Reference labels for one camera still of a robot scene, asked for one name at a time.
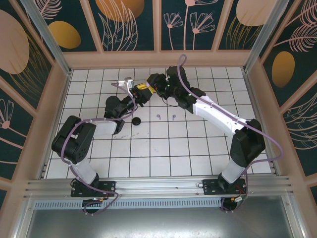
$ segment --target gray floor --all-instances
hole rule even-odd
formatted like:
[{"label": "gray floor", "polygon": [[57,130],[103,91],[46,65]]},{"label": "gray floor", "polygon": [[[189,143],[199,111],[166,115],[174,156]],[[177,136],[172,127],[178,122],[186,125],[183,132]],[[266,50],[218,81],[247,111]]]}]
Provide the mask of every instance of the gray floor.
[{"label": "gray floor", "polygon": [[289,238],[280,197],[248,198],[235,213],[217,208],[121,209],[88,217],[76,210],[34,212],[28,238]]}]

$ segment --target white grid table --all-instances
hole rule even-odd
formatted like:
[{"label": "white grid table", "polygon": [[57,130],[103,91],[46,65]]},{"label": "white grid table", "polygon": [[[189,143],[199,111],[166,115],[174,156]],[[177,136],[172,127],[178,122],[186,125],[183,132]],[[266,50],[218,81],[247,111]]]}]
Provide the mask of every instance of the white grid table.
[{"label": "white grid table", "polygon": [[[66,119],[102,118],[106,99],[127,95],[112,83],[134,77],[135,84],[145,82],[150,73],[165,73],[167,68],[75,70],[69,85],[58,130]],[[254,118],[247,88],[238,67],[186,67],[191,87],[198,87],[226,110],[245,119]],[[177,105],[173,98],[169,105]],[[153,94],[133,117],[141,124],[125,120],[117,135],[93,139],[88,152],[92,167],[101,178],[218,175],[229,162],[227,140],[209,121],[180,107],[165,104]],[[266,158],[261,154],[256,160]],[[272,173],[268,162],[254,164],[250,174]],[[56,153],[51,153],[46,179],[73,178]]]}]

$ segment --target white tile floor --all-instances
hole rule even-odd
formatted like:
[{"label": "white tile floor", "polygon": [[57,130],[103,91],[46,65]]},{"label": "white tile floor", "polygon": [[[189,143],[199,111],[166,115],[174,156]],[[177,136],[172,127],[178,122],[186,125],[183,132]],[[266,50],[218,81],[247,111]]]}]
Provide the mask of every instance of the white tile floor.
[{"label": "white tile floor", "polygon": [[[192,87],[199,87],[242,118],[255,117],[240,68],[187,67],[185,70]],[[126,97],[110,85],[118,79],[131,76],[139,84],[150,73],[165,71],[166,68],[75,70],[58,129],[70,115],[82,119],[103,117],[109,96]],[[173,98],[167,101],[176,105]],[[139,126],[132,125],[129,118],[119,134],[94,138],[88,157],[101,178],[218,175],[229,162],[222,131],[201,117],[167,106],[157,94],[133,116],[142,120]],[[257,163],[248,172],[271,173],[271,168],[269,163]],[[73,174],[52,153],[45,178],[73,178]]]}]

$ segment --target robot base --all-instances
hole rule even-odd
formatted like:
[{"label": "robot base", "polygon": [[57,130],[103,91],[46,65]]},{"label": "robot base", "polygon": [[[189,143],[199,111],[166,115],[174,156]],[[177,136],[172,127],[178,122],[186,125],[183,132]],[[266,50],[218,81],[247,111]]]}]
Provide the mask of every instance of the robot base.
[{"label": "robot base", "polygon": [[[115,181],[99,181],[97,186],[100,190],[115,192]],[[86,187],[78,180],[74,180],[71,184],[71,197],[114,197],[114,194],[104,194],[102,192],[94,191]]]},{"label": "robot base", "polygon": [[237,179],[236,182],[227,189],[227,191],[224,191],[219,187],[218,179],[203,180],[204,195],[239,195],[240,190],[237,188],[237,186],[245,193],[247,192],[246,182],[243,178]]}]

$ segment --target black puck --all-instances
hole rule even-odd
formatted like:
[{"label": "black puck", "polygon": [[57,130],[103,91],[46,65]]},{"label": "black puck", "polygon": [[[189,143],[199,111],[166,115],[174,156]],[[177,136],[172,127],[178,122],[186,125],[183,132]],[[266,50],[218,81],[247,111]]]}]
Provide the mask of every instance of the black puck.
[{"label": "black puck", "polygon": [[134,125],[139,125],[139,124],[141,124],[141,119],[139,119],[139,118],[133,118],[133,119],[132,119],[132,124],[134,124]]}]

